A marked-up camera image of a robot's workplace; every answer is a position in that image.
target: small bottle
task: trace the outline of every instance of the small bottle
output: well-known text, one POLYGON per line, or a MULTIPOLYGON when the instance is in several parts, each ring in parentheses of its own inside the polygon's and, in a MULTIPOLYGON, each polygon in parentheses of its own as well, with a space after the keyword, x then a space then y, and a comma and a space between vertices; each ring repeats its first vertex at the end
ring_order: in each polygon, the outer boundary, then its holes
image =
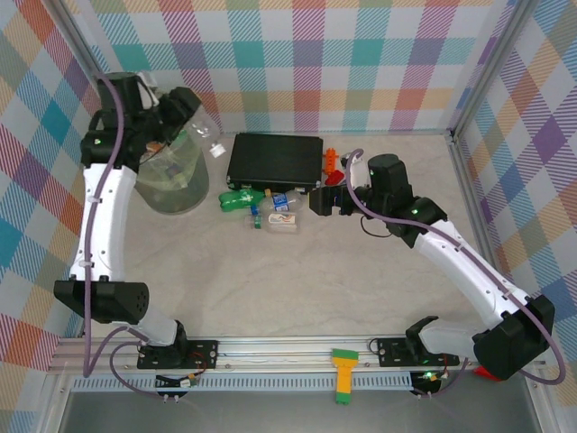
POLYGON ((268 214, 250 215, 244 223, 249 228, 262 229, 271 233, 298 233, 300 217, 295 212, 270 212, 268 214))
POLYGON ((223 212, 231 212, 252 205, 258 205, 264 198, 264 192, 254 189, 239 189, 238 191, 224 192, 218 199, 223 212))
POLYGON ((295 190, 285 194, 270 195, 268 190, 265 191, 267 197, 260 203, 259 210, 262 214, 273 211, 297 212, 303 207, 303 196, 295 190))

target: white label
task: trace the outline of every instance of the white label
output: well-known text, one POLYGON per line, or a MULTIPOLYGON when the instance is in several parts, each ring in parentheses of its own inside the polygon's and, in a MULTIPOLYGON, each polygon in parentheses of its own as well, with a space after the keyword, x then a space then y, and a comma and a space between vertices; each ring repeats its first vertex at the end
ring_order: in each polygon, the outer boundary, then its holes
POLYGON ((270 214, 269 223, 275 226, 294 226, 297 223, 297 216, 291 214, 270 214))

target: green plastic bottle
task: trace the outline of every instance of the green plastic bottle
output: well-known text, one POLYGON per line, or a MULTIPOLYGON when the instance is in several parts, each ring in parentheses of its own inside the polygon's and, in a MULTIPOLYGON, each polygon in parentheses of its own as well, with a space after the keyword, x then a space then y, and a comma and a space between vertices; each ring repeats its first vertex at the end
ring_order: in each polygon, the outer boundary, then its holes
POLYGON ((248 206, 258 206, 264 198, 264 192, 254 189, 239 189, 238 191, 224 192, 218 199, 223 212, 231 212, 235 209, 242 209, 248 206))

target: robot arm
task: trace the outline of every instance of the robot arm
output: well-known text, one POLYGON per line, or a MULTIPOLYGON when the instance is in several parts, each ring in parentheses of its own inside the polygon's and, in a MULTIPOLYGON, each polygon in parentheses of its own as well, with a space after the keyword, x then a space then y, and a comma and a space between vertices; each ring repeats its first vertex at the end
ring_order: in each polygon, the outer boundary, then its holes
MULTIPOLYGON (((446 213, 429 198, 413 196, 408 184, 405 164, 396 155, 379 155, 368 161, 371 185, 353 184, 355 195, 373 213, 397 221, 415 221, 433 227, 387 223, 389 231, 400 237, 409 248, 415 248, 443 270, 445 275, 465 295, 479 313, 483 328, 450 323, 430 316, 407 330, 406 343, 415 362, 421 364, 425 355, 451 354, 477 359, 491 374, 508 379, 526 364, 542 354, 548 344, 541 332, 509 298, 515 296, 527 307, 550 333, 554 321, 554 306, 545 297, 531 299, 467 244, 446 213), (436 231, 448 234, 461 244, 455 246, 436 231), (505 296, 477 263, 462 253, 465 248, 490 270, 508 289, 505 296)), ((332 207, 341 215, 361 212, 346 186, 324 187, 311 192, 309 206, 318 215, 328 216, 332 207)))
POLYGON ((149 346, 160 349, 164 361, 178 365, 187 356, 184 327, 149 305, 146 284, 125 281, 124 232, 130 195, 147 143, 170 145, 183 128, 196 129, 200 100, 188 88, 175 88, 157 98, 142 76, 133 73, 109 74, 108 78, 123 103, 123 140, 114 168, 105 179, 90 230, 88 215, 96 200, 96 185, 113 154, 118 129, 114 100, 99 82, 103 107, 81 143, 86 198, 79 247, 70 278, 55 282, 54 295, 84 317, 85 266, 91 266, 91 318, 139 331, 148 338, 149 346), (89 263, 83 251, 87 235, 91 235, 89 263))

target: small box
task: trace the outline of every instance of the small box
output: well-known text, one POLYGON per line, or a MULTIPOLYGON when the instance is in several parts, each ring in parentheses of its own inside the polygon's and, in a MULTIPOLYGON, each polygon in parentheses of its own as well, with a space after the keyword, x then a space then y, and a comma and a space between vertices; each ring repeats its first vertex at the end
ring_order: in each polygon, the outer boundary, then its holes
POLYGON ((226 181, 230 189, 308 193, 321 186, 323 140, 319 137, 237 134, 226 181))

